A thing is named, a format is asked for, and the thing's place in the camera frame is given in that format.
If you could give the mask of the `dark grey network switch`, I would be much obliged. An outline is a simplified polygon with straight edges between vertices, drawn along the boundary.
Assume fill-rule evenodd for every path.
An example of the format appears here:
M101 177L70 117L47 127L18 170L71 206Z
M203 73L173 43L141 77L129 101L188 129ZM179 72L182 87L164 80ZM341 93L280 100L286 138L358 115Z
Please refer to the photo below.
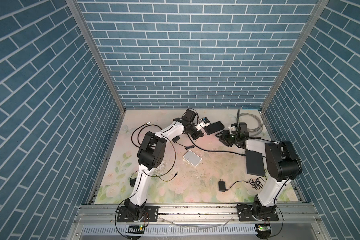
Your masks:
M246 150L246 167L249 175L265 176L263 155L259 152Z

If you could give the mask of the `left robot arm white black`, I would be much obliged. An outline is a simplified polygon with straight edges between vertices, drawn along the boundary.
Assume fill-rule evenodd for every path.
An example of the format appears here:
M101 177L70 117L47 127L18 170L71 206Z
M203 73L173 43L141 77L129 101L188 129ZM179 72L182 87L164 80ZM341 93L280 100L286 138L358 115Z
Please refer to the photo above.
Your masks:
M167 141L182 134L188 134L196 140L204 135L202 128L208 125L203 121L194 124L192 119L181 117L174 119L171 125L159 132L145 134L137 153L139 170L134 189L132 195L124 200L125 207L121 209L121 213L127 214L128 220L137 222L145 215L149 184L151 178L155 177L154 170L164 159Z

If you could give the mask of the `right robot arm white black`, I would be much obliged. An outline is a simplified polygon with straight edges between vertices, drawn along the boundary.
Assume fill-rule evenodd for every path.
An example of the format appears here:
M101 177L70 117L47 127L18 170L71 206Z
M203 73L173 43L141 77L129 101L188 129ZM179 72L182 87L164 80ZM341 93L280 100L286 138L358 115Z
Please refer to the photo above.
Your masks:
M252 204L237 205L239 220L278 221L278 197L283 188L302 172L302 162L292 143L251 137L246 123L232 124L216 137L227 147L245 149L247 173L258 176L256 180L246 181L260 193L255 195Z

